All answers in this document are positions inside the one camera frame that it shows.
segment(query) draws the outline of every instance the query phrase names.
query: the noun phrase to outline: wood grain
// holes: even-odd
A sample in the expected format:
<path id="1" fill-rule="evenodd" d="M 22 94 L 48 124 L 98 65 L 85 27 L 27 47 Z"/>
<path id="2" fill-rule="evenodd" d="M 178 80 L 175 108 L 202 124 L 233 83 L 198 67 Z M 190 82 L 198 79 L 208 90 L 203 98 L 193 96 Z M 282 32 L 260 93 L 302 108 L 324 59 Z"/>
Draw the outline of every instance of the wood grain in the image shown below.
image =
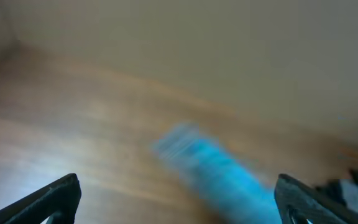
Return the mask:
<path id="1" fill-rule="evenodd" d="M 0 209 L 75 172 L 77 223 L 217 223 L 150 153 L 182 121 L 200 124 L 268 185 L 281 172 L 315 184 L 358 167 L 358 148 L 329 136 L 23 49 L 0 65 Z"/>

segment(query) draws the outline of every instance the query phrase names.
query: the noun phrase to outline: blue object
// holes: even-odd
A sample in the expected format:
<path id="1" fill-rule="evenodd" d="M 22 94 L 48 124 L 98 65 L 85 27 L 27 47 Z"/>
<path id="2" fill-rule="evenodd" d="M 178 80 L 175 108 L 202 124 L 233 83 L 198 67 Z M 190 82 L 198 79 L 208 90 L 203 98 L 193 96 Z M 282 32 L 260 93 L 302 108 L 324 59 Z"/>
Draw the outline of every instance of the blue object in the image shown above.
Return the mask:
<path id="1" fill-rule="evenodd" d="M 154 152 L 186 185 L 230 223 L 276 224 L 280 214 L 273 190 L 192 125 L 179 125 L 154 146 Z"/>

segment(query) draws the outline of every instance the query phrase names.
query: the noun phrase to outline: blurry blue object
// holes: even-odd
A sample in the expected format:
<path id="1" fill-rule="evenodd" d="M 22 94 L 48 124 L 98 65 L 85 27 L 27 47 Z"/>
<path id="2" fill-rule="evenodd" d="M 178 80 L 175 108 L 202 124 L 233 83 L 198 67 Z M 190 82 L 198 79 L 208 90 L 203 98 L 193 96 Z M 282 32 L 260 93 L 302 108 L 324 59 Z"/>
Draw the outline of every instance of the blurry blue object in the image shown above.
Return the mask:
<path id="1" fill-rule="evenodd" d="M 273 190 L 265 189 L 196 126 L 179 125 L 159 140 L 154 152 L 186 185 L 230 223 L 281 223 Z"/>

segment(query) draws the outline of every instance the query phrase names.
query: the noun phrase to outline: wooden floor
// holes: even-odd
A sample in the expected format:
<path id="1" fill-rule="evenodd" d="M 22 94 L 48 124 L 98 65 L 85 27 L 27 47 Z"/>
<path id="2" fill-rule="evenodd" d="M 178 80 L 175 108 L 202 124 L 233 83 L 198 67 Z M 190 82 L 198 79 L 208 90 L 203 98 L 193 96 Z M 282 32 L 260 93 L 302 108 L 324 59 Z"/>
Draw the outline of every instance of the wooden floor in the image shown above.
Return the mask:
<path id="1" fill-rule="evenodd" d="M 315 184 L 358 167 L 358 148 L 333 138 L 23 50 L 0 65 L 0 209 L 75 172 L 77 223 L 217 223 L 150 153 L 181 121 L 200 124 L 269 185 L 281 172 Z"/>

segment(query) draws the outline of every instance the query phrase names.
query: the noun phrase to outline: black plastic part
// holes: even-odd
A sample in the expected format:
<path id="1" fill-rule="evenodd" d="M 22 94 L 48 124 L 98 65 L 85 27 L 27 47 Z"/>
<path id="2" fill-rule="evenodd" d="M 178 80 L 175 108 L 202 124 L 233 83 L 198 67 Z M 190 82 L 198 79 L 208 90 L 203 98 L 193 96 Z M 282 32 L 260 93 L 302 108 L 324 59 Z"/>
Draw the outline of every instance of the black plastic part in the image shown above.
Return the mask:
<path id="1" fill-rule="evenodd" d="M 81 198 L 76 174 L 68 174 L 0 210 L 0 224 L 72 224 Z"/>
<path id="2" fill-rule="evenodd" d="M 274 194 L 283 224 L 358 224 L 358 213 L 289 175 L 279 175 Z"/>
<path id="3" fill-rule="evenodd" d="M 347 206 L 346 201 L 343 198 L 342 185 L 340 180 L 329 180 L 322 186 L 315 188 L 317 192 L 327 196 L 331 200 L 340 203 L 343 206 Z"/>

